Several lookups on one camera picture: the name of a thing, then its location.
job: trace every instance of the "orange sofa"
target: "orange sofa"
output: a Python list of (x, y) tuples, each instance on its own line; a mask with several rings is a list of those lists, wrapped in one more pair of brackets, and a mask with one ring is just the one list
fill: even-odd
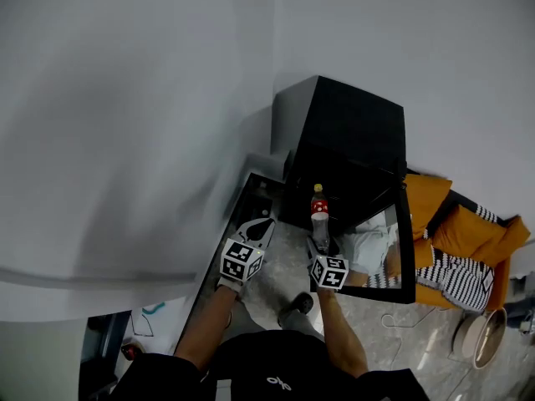
[[(479, 226), (479, 221), (482, 222), (483, 226), (487, 225), (486, 230), (489, 229), (489, 225), (501, 227), (498, 228), (499, 233), (478, 246), (473, 255), (471, 253), (463, 255), (465, 251), (446, 251), (446, 249), (443, 249), (444, 252), (454, 256), (470, 256), (474, 260), (484, 261), (488, 266), (494, 268), (494, 285), (486, 310), (491, 311), (501, 308), (507, 295), (511, 254), (522, 246), (530, 236), (530, 232), (523, 225), (520, 216), (504, 221), (493, 215), (492, 223), (483, 221), (479, 216), (482, 214), (482, 208), (476, 202), (450, 190), (451, 182), (448, 180), (409, 174), (405, 183), (407, 184), (407, 197), (412, 215), (416, 268), (431, 266), (432, 263), (432, 255), (429, 252), (421, 252), (429, 251), (429, 248), (417, 248), (416, 246), (421, 246), (421, 242), (429, 245), (436, 242), (436, 247), (442, 249), (439, 244), (448, 237), (447, 233), (445, 235), (445, 227), (448, 226), (448, 222), (450, 232), (457, 231), (457, 233), (451, 234), (451, 240), (453, 241), (451, 244), (454, 249), (459, 245), (459, 238), (464, 236), (468, 240), (474, 239), (471, 231), (474, 230), (473, 226)], [(455, 216), (455, 214), (463, 214), (463, 212), (457, 212), (459, 208), (463, 208), (462, 211), (464, 212), (461, 219), (459, 219), (459, 215)], [(431, 241), (422, 241), (424, 229), (425, 237), (429, 237)], [(415, 300), (418, 303), (436, 307), (456, 307), (442, 296), (441, 291), (424, 287), (421, 284), (416, 284)]]

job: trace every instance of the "shoe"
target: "shoe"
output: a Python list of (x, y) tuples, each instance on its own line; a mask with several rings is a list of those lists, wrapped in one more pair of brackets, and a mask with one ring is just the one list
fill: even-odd
[(306, 315), (312, 310), (313, 305), (314, 299), (310, 294), (308, 294), (307, 292), (302, 292), (301, 294), (298, 294), (298, 296), (295, 297), (290, 304), (288, 304), (283, 310), (281, 310), (281, 312), (278, 313), (278, 325), (280, 327), (282, 326), (281, 318), (292, 310), (297, 309), (298, 311)]

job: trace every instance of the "marble floor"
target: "marble floor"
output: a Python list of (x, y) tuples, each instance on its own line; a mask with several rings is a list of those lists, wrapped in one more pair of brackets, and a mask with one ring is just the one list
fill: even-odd
[[(235, 228), (230, 225), (227, 233), (233, 231)], [(300, 292), (308, 291), (308, 258), (304, 250), (307, 234), (303, 229), (278, 222), (262, 270), (246, 286), (242, 300), (252, 318), (266, 329), (278, 329), (278, 310)], [(193, 315), (213, 292), (218, 265), (219, 261), (215, 260)], [(470, 363), (454, 358), (451, 351), (462, 311), (344, 295), (338, 295), (338, 299), (349, 325), (364, 346), (369, 368), (410, 368), (432, 401), (507, 399), (517, 395), (534, 373), (535, 348), (516, 330), (508, 328), (493, 361), (483, 370), (475, 370)], [(315, 302), (309, 316), (322, 332), (316, 297)], [(403, 328), (388, 327), (394, 324)]]

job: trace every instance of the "leg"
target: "leg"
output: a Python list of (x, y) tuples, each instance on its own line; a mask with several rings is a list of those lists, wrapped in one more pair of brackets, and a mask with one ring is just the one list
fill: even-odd
[(222, 343), (235, 336), (240, 336), (241, 334), (265, 331), (265, 328), (260, 327), (252, 320), (251, 315), (249, 315), (249, 312), (242, 302), (234, 303), (231, 310), (230, 320), (230, 324), (223, 333)]
[(281, 315), (279, 322), (283, 330), (299, 331), (307, 336), (314, 336), (318, 340), (324, 342), (324, 336), (314, 330), (314, 327), (307, 316), (304, 313), (301, 313), (298, 309), (293, 309)]

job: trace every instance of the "human arm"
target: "human arm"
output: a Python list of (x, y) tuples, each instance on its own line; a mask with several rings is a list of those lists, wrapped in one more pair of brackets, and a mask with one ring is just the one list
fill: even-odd
[(191, 362), (200, 371), (206, 370), (221, 343), (236, 296), (235, 291), (220, 285), (201, 315), (187, 328), (175, 356)]
[(318, 288), (324, 319), (324, 337), (331, 363), (354, 377), (368, 372), (366, 353), (347, 321), (332, 290)]
[(352, 287), (362, 287), (368, 281), (368, 277), (369, 275), (367, 273), (349, 270), (348, 277), (345, 280), (345, 285), (350, 285)]

